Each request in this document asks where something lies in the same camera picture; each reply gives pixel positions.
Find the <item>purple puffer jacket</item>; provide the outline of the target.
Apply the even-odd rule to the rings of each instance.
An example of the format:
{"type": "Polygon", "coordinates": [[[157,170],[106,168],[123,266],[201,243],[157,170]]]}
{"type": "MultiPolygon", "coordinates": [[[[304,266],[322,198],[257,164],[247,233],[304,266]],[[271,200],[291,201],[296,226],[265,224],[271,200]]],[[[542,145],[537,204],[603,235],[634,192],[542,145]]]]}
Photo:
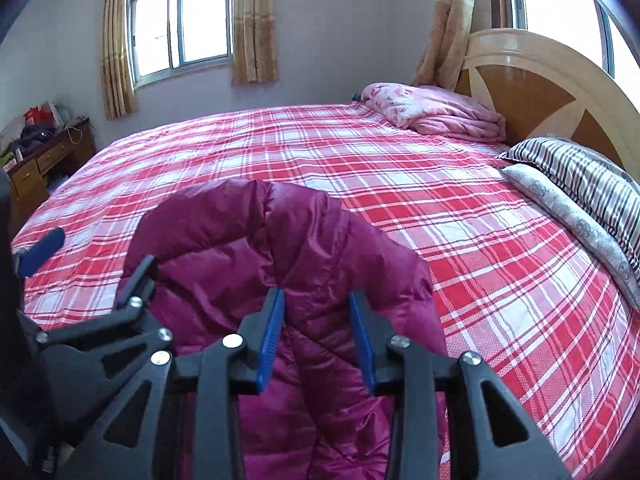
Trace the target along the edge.
{"type": "Polygon", "coordinates": [[[239,403],[251,479],[379,479],[393,402],[371,396],[357,363],[348,297],[362,290],[398,334],[445,353],[427,263],[339,200],[254,180],[197,184],[141,219],[124,260],[156,261],[150,310],[179,354],[204,350],[284,295],[273,373],[239,403]]]}

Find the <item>wooden desk with drawers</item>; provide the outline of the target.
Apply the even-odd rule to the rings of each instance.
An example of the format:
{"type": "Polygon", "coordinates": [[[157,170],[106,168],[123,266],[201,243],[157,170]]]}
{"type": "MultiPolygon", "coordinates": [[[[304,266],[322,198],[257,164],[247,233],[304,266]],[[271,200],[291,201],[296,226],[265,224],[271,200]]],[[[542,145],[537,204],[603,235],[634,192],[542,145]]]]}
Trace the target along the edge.
{"type": "Polygon", "coordinates": [[[10,169],[10,237],[20,232],[58,184],[70,178],[95,154],[93,124],[89,118],[78,118],[32,156],[10,169]]]}

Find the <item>clutter pile on desk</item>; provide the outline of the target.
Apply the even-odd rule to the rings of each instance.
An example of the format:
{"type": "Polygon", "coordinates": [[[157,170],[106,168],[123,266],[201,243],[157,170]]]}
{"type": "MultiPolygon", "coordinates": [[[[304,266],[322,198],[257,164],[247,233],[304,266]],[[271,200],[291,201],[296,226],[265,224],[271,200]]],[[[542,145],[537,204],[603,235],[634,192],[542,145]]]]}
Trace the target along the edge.
{"type": "Polygon", "coordinates": [[[52,101],[31,107],[1,130],[1,168],[9,172],[63,136],[73,145],[91,140],[89,119],[74,116],[67,106],[52,101]]]}

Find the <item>red plaid bed sheet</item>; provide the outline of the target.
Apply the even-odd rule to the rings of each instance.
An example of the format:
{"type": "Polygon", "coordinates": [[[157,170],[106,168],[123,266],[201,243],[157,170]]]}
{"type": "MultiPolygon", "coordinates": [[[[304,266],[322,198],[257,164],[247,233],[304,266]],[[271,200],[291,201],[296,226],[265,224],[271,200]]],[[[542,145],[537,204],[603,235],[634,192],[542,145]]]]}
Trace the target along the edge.
{"type": "Polygon", "coordinates": [[[46,330],[107,314],[156,246],[247,214],[241,197],[161,203],[198,185],[283,182],[276,241],[165,266],[152,312],[197,352],[286,295],[273,376],[240,402],[251,479],[379,479],[390,401],[363,385],[349,289],[398,333],[450,356],[478,352],[520,399],[570,474],[613,454],[639,403],[639,315],[571,232],[514,188],[492,145],[394,127],[360,104],[220,114],[146,130],[93,156],[29,218],[16,248],[61,228],[63,248],[26,283],[46,330]]]}

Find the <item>left beige curtain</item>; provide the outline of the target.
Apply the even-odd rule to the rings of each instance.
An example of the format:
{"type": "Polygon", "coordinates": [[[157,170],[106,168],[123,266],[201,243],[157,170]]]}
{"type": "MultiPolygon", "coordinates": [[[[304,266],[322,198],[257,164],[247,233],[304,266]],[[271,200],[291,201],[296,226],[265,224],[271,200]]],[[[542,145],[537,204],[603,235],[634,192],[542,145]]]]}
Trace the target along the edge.
{"type": "Polygon", "coordinates": [[[123,118],[138,110],[129,61],[127,0],[103,0],[101,91],[107,120],[123,118]]]}

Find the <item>beige curtain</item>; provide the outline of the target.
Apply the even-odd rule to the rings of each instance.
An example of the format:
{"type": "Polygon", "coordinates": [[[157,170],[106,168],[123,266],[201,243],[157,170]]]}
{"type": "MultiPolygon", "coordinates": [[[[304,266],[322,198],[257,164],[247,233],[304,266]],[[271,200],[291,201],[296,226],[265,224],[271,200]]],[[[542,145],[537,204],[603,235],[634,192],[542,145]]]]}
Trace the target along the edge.
{"type": "Polygon", "coordinates": [[[101,91],[107,120],[123,118],[138,110],[129,61],[127,0],[103,0],[101,91]]]}
{"type": "Polygon", "coordinates": [[[232,84],[279,80],[273,0],[233,0],[232,84]]]}
{"type": "Polygon", "coordinates": [[[456,88],[473,18],[475,0],[435,0],[430,40],[423,51],[414,86],[456,88]]]}

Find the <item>grey floral pillow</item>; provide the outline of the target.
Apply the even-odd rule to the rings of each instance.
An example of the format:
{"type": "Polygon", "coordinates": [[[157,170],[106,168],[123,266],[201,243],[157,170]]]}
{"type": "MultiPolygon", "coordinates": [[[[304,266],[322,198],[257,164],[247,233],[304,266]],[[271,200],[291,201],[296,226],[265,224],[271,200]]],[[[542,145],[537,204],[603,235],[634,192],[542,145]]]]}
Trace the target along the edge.
{"type": "Polygon", "coordinates": [[[519,162],[503,168],[502,173],[543,211],[561,222],[604,265],[628,306],[638,311],[639,281],[615,238],[534,167],[519,162]]]}

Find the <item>middle beige curtain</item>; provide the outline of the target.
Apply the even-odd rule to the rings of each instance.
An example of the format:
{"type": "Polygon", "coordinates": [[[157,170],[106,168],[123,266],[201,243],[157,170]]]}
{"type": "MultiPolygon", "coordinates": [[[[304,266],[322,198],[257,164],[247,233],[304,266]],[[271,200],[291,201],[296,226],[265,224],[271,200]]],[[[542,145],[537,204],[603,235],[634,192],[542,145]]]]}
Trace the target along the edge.
{"type": "Polygon", "coordinates": [[[232,84],[279,80],[273,0],[233,0],[232,84]]]}

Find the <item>striped pillow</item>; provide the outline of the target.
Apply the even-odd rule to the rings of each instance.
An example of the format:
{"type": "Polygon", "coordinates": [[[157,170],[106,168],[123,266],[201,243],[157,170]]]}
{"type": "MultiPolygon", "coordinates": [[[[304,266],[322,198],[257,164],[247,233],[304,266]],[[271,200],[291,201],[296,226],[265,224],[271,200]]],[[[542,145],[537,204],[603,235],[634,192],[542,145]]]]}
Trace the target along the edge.
{"type": "Polygon", "coordinates": [[[610,234],[639,272],[639,185],[602,154],[568,139],[538,136],[499,155],[541,171],[610,234]]]}

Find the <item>far window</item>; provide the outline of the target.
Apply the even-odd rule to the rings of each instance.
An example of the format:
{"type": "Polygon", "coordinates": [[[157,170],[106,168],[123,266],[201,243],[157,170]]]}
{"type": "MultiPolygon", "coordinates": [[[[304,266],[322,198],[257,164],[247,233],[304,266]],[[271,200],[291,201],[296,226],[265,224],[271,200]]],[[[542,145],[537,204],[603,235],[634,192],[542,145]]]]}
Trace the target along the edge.
{"type": "Polygon", "coordinates": [[[127,0],[137,87],[232,60],[232,0],[127,0]]]}

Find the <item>pink folded blanket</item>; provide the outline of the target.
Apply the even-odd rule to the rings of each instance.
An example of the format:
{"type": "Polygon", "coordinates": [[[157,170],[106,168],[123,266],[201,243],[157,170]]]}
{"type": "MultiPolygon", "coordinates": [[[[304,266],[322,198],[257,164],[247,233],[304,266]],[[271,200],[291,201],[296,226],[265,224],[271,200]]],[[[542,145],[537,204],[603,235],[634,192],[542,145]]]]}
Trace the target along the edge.
{"type": "Polygon", "coordinates": [[[362,90],[360,102],[396,128],[421,136],[450,136],[480,143],[506,140],[506,120],[501,114],[443,88],[375,82],[362,90]]]}

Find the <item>wooden headboard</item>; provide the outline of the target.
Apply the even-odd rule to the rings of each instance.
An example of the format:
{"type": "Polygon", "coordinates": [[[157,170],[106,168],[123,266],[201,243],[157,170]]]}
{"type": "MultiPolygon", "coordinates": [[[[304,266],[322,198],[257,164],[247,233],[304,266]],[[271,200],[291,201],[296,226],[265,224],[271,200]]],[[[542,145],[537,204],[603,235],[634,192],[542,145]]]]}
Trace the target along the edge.
{"type": "Polygon", "coordinates": [[[506,143],[567,138],[639,177],[639,112],[602,68],[550,38],[514,28],[469,36],[456,91],[506,118],[506,143]]]}

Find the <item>right beige curtain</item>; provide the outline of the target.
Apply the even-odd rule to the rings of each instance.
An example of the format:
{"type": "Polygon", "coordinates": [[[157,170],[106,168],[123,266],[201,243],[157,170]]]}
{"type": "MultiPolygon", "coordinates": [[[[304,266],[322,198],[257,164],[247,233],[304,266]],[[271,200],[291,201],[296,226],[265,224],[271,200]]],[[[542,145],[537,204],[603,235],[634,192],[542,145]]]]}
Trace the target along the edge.
{"type": "Polygon", "coordinates": [[[435,0],[430,40],[423,51],[414,86],[456,88],[473,18],[475,0],[435,0]]]}

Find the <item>side window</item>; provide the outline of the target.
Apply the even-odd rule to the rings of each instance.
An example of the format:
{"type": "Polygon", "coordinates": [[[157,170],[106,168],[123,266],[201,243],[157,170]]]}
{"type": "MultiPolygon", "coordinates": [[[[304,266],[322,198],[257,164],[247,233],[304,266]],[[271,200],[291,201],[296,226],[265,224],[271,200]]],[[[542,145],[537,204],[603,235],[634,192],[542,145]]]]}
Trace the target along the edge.
{"type": "Polygon", "coordinates": [[[579,52],[639,105],[638,50],[600,0],[491,0],[491,25],[528,30],[579,52]]]}

